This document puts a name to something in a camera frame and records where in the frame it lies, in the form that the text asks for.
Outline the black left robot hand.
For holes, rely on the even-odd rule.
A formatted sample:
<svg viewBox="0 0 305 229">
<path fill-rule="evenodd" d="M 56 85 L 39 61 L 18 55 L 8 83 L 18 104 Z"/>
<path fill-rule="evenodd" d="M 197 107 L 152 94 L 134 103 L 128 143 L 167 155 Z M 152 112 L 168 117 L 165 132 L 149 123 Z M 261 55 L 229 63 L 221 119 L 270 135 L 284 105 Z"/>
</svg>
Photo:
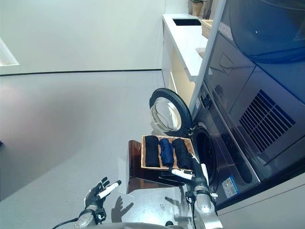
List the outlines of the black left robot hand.
<svg viewBox="0 0 305 229">
<path fill-rule="evenodd" d="M 87 209 L 89 206 L 101 208 L 106 197 L 121 184 L 121 180 L 117 180 L 116 182 L 110 184 L 108 178 L 104 177 L 86 194 L 84 198 L 85 209 Z"/>
</svg>

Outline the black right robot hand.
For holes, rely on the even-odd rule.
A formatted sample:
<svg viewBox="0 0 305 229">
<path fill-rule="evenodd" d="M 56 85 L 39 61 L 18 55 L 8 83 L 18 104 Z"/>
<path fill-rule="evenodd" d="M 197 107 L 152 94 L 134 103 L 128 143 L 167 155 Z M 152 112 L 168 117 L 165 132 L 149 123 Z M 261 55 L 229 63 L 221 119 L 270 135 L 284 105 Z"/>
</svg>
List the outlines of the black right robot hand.
<svg viewBox="0 0 305 229">
<path fill-rule="evenodd" d="M 191 164 L 193 166 L 193 174 L 187 174 L 183 170 L 169 168 L 168 171 L 178 177 L 192 181 L 195 186 L 208 186 L 208 178 L 204 175 L 202 165 L 195 156 L 191 156 Z"/>
</svg>

